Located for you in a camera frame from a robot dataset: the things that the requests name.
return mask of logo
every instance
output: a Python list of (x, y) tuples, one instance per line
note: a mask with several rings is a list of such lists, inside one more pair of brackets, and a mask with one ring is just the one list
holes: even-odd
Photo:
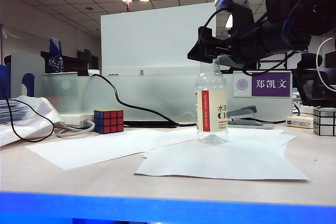
[(239, 90), (245, 90), (248, 87), (248, 82), (245, 79), (240, 79), (237, 81), (237, 88)]

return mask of stapler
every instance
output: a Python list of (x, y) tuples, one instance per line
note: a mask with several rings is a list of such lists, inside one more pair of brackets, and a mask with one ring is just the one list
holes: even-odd
[(257, 112), (256, 106), (247, 106), (227, 113), (229, 127), (254, 128), (254, 129), (273, 129), (273, 123), (264, 123), (251, 120)]

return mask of red label stripe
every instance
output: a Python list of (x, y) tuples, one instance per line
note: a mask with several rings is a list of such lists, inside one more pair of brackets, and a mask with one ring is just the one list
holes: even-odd
[(209, 91), (202, 90), (203, 131), (210, 131)]

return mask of purple name plate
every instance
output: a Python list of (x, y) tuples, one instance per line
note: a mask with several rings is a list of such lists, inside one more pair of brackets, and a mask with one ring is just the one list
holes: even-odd
[(290, 73), (264, 73), (252, 76), (253, 97), (289, 97)]

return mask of desk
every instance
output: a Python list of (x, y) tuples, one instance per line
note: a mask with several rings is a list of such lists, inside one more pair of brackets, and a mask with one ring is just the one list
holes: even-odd
[[(336, 222), (336, 138), (285, 125), (275, 129), (298, 136), (288, 144), (285, 156), (311, 181), (135, 176), (140, 154), (63, 171), (24, 147), (29, 143), (14, 143), (0, 151), (1, 190), (33, 194), (2, 193), (7, 204), (1, 208), (27, 214), (170, 223)], [(34, 207), (48, 200), (48, 205)], [(281, 219), (284, 215), (291, 220)]]

